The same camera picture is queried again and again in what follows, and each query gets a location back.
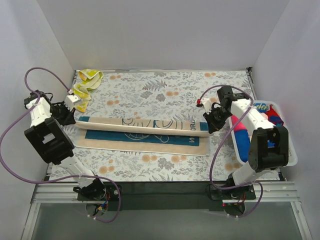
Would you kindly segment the blue beige Doraemon towel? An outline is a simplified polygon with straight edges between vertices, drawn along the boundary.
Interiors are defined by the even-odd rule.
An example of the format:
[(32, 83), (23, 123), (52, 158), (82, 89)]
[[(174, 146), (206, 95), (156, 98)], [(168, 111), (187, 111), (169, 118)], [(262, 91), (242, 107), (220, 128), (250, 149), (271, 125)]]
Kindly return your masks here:
[(205, 122), (81, 116), (74, 140), (78, 148), (187, 156), (210, 154)]

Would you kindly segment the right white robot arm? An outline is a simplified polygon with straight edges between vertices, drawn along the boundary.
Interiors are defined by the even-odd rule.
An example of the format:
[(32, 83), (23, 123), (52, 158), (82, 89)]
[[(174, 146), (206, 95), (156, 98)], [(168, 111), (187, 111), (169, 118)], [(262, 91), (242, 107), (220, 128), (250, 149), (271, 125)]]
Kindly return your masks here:
[(248, 160), (233, 172), (224, 186), (210, 180), (215, 190), (226, 191), (232, 199), (237, 199), (256, 180), (269, 171), (287, 166), (289, 163), (289, 131), (285, 126), (276, 126), (268, 121), (253, 106), (253, 98), (236, 87), (226, 84), (217, 85), (218, 106), (204, 99), (202, 94), (196, 104), (204, 108), (203, 117), (210, 134), (219, 131), (231, 116), (237, 117), (236, 124), (244, 124), (251, 136)]

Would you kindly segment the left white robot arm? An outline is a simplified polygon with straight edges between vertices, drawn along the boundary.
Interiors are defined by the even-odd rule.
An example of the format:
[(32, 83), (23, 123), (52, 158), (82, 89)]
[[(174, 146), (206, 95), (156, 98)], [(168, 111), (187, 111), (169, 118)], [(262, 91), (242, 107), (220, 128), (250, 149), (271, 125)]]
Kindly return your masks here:
[(75, 94), (68, 94), (64, 101), (52, 103), (47, 94), (36, 90), (24, 99), (24, 106), (30, 111), (31, 125), (24, 135), (47, 164), (66, 170), (78, 183), (73, 190), (90, 200), (101, 200), (106, 196), (103, 182), (94, 178), (94, 173), (85, 167), (74, 155), (74, 144), (63, 127), (74, 125), (75, 106), (82, 100)]

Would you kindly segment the pink rolled towel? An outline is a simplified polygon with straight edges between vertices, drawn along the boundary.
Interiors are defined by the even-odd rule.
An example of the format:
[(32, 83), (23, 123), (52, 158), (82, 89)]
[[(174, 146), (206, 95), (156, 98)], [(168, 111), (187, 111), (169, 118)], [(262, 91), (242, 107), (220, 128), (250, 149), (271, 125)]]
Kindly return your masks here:
[(242, 131), (242, 132), (246, 131), (247, 132), (248, 131), (247, 128), (245, 127), (245, 125), (241, 121), (238, 124), (236, 124), (238, 120), (239, 119), (235, 115), (231, 116), (231, 123), (232, 123), (232, 126), (234, 126), (234, 129), (233, 129), (234, 133), (237, 133), (239, 131)]

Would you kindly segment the blue rolled towel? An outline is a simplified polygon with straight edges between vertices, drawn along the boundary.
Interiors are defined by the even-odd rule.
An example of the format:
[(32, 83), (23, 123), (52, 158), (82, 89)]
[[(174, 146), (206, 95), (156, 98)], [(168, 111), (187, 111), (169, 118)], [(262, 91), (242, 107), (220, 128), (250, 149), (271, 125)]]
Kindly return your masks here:
[(238, 130), (234, 133), (238, 154), (243, 163), (248, 161), (250, 138), (247, 130)]

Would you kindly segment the yellow lemon print towel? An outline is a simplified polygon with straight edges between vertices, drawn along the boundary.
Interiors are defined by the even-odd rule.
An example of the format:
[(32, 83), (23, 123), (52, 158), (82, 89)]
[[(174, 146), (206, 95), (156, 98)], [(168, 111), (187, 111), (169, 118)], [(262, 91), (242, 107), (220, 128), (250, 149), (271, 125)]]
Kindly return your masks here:
[(104, 74), (100, 70), (96, 69), (83, 69), (78, 72), (81, 82), (76, 82), (72, 91), (81, 99), (81, 103), (75, 106), (75, 109), (81, 113), (84, 113), (90, 102), (91, 91), (97, 89), (102, 82)]

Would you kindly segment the red blue printed towel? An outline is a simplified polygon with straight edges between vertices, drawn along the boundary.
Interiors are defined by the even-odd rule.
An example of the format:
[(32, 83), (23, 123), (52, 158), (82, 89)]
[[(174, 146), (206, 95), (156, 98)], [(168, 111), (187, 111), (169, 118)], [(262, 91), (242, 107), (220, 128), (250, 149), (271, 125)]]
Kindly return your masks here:
[(269, 122), (271, 122), (275, 126), (277, 126), (277, 127), (284, 126), (284, 121), (282, 120), (282, 118), (278, 114), (278, 112), (275, 110), (273, 104), (266, 103), (266, 102), (256, 102), (256, 103), (253, 104), (253, 106), (261, 114), (263, 114)]

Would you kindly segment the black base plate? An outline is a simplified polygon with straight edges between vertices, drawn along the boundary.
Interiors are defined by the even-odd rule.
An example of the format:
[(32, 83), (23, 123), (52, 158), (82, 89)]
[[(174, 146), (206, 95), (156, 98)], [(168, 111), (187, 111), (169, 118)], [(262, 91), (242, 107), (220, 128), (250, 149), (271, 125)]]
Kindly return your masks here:
[(118, 209), (119, 195), (121, 195), (120, 209), (129, 210), (209, 210), (221, 212), (223, 200), (232, 202), (242, 200), (255, 200), (256, 194), (252, 186), (236, 188), (232, 190), (218, 190), (208, 182), (206, 187), (207, 197), (205, 196), (122, 196), (117, 193), (116, 187), (111, 183), (105, 183), (108, 196), (108, 211), (115, 212)]

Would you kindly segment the aluminium frame rail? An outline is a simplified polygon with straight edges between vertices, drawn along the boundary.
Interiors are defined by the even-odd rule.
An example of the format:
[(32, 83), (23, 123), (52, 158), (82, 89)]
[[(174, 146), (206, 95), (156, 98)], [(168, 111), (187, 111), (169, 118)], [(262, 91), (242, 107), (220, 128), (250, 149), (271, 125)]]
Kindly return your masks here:
[[(207, 181), (180, 182), (119, 182), (123, 197), (207, 197)], [(91, 202), (73, 191), (77, 186), (74, 182), (51, 183), (39, 185), (35, 188), (32, 201), (34, 203), (73, 203)], [(263, 202), (296, 202), (299, 201), (298, 191), (290, 181), (263, 181)]]

